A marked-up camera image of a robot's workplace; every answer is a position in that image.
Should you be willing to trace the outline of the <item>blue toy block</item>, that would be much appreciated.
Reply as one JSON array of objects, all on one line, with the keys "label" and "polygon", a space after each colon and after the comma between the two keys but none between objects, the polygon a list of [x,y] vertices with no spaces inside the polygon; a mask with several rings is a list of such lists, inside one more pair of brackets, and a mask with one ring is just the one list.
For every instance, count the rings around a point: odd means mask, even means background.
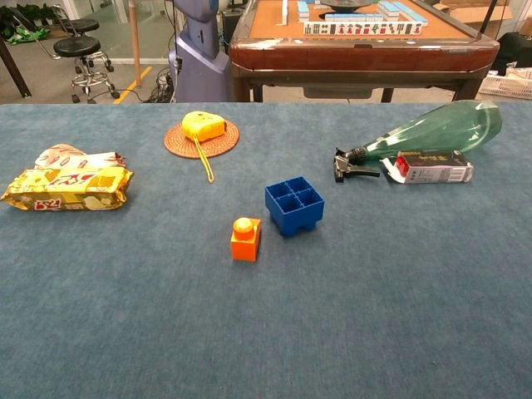
[{"label": "blue toy block", "polygon": [[283,236],[312,230],[323,218],[324,199],[303,176],[269,185],[264,193],[270,219]]}]

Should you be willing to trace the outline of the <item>orange toy block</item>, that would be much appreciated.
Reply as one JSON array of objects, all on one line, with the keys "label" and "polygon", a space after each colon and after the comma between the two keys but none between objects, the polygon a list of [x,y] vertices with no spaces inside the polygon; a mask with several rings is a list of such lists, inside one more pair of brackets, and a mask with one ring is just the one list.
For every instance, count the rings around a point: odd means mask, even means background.
[{"label": "orange toy block", "polygon": [[240,217],[234,221],[230,239],[233,260],[254,262],[257,259],[261,227],[260,219]]}]

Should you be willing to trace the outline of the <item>round woven coaster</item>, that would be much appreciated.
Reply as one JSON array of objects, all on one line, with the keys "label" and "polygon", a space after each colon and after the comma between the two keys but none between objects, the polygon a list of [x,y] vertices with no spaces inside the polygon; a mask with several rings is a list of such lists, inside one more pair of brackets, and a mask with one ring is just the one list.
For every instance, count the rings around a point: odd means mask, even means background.
[{"label": "round woven coaster", "polygon": [[[222,155],[233,149],[239,142],[239,129],[232,121],[225,122],[225,133],[221,136],[200,142],[208,158]],[[195,142],[189,139],[178,124],[170,128],[164,138],[165,148],[174,155],[186,159],[199,159]]]}]

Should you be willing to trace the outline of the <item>yellow tape measure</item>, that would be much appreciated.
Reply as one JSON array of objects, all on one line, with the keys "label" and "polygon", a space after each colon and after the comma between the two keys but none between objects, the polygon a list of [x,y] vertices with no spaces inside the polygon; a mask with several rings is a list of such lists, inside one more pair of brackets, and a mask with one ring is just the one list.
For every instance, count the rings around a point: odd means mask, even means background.
[{"label": "yellow tape measure", "polygon": [[208,157],[201,143],[222,136],[225,133],[225,119],[222,116],[205,111],[192,111],[187,113],[181,121],[181,128],[185,136],[195,143],[199,158],[204,166],[207,179],[214,182],[214,173]]}]

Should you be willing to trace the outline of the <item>brown mahjong table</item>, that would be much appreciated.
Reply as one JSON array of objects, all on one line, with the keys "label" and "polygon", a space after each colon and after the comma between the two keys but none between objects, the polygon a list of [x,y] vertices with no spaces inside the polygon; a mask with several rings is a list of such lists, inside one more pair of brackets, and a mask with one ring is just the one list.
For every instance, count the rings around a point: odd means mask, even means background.
[{"label": "brown mahjong table", "polygon": [[297,1],[282,26],[282,0],[249,0],[229,44],[238,101],[251,86],[303,87],[313,98],[382,88],[385,102],[399,87],[438,87],[472,99],[500,47],[422,0],[396,0],[428,20],[420,35],[305,35]]}]

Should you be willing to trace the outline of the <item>yellow snack package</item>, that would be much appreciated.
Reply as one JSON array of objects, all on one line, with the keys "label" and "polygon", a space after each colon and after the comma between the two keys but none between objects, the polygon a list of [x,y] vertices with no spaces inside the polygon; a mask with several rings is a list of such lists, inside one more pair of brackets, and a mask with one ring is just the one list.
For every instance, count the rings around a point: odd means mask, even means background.
[{"label": "yellow snack package", "polygon": [[31,211],[117,209],[126,202],[132,176],[121,166],[24,170],[0,200]]}]

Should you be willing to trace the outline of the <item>wooden pole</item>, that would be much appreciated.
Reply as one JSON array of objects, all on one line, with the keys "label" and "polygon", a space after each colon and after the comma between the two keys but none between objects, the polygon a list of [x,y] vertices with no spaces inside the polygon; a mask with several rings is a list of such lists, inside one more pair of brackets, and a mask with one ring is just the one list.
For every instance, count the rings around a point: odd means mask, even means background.
[{"label": "wooden pole", "polygon": [[132,40],[132,51],[135,65],[135,84],[141,87],[141,69],[140,69],[140,43],[137,21],[137,0],[128,0],[128,9],[130,16],[130,31]]}]

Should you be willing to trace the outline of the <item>black dish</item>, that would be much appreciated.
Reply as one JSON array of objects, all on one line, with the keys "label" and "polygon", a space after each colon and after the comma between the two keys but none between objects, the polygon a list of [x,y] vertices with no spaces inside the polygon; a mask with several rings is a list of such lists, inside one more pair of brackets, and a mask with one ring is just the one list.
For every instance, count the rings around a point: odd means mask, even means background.
[{"label": "black dish", "polygon": [[320,3],[330,7],[334,12],[350,13],[358,8],[367,7],[374,3],[375,0],[320,0]]}]

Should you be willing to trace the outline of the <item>long blue mahjong tile stack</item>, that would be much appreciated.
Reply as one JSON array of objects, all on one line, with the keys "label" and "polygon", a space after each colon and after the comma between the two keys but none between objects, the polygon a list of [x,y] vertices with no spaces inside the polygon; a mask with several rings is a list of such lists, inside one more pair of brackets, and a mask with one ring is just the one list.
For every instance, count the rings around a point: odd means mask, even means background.
[{"label": "long blue mahjong tile stack", "polygon": [[377,4],[377,10],[388,21],[398,21],[402,17],[407,21],[419,22],[423,27],[428,25],[428,20],[426,18],[402,2],[380,0]]}]

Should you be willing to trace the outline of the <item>black round stool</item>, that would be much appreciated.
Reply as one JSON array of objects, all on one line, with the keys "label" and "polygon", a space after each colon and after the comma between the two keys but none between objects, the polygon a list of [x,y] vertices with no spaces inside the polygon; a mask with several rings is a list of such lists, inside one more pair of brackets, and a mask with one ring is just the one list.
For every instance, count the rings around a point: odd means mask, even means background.
[{"label": "black round stool", "polygon": [[[60,24],[62,25],[62,30],[68,32],[71,36],[83,36],[87,32],[95,31],[100,27],[100,23],[97,20],[90,18],[80,18],[80,19],[60,19]],[[87,64],[89,67],[94,67],[94,59],[100,58],[107,71],[113,72],[114,67],[111,65],[111,60],[105,52],[96,52],[88,57],[85,57],[82,63]]]}]

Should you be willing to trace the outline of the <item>white plastic basket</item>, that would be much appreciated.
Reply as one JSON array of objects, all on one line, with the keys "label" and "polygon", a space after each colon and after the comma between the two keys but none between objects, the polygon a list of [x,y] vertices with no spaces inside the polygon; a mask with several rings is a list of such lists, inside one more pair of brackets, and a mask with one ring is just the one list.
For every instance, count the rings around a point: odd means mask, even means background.
[{"label": "white plastic basket", "polygon": [[532,79],[515,75],[488,75],[483,80],[479,92],[492,96],[504,96],[532,101]]}]

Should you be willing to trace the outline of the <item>dark table leg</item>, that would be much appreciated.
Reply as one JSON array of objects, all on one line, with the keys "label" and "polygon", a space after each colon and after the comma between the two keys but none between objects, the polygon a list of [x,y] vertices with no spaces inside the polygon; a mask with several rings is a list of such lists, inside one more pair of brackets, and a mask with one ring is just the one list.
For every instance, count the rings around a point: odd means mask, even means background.
[{"label": "dark table leg", "polygon": [[27,83],[24,81],[21,72],[19,71],[16,62],[13,60],[10,51],[7,49],[5,41],[0,37],[0,57],[7,68],[13,82],[15,83],[22,98],[28,98],[32,96]]}]

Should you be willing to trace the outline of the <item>black rod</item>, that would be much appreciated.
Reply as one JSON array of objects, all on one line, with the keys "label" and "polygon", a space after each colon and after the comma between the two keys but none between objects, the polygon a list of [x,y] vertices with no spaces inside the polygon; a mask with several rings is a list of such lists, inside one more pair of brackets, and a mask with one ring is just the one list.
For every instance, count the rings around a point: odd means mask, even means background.
[{"label": "black rod", "polygon": [[482,36],[487,36],[490,38],[496,37],[497,33],[494,32],[492,28],[489,28],[490,20],[495,10],[498,0],[490,0],[490,5],[487,8],[484,19],[480,25],[480,29],[476,35],[477,39],[481,39]]}]

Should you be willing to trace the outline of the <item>green plants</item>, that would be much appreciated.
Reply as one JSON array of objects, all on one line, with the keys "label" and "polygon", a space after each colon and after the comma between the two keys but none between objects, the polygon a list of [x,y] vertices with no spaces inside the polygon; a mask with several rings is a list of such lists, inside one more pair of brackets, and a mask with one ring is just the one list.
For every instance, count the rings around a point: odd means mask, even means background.
[{"label": "green plants", "polygon": [[[17,11],[37,28],[34,33],[15,19],[14,11]],[[34,42],[37,39],[46,39],[50,33],[50,26],[58,24],[57,15],[45,3],[39,7],[36,4],[21,5],[14,7],[0,6],[0,38],[10,45]]]}]

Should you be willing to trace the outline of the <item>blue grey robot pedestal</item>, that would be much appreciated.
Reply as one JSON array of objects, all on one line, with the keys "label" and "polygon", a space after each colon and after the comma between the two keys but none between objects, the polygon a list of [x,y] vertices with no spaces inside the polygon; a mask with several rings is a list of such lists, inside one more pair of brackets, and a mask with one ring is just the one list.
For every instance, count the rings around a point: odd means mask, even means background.
[{"label": "blue grey robot pedestal", "polygon": [[230,102],[234,83],[229,56],[219,48],[217,15],[226,0],[171,0],[185,16],[175,39],[175,98],[178,102]]}]

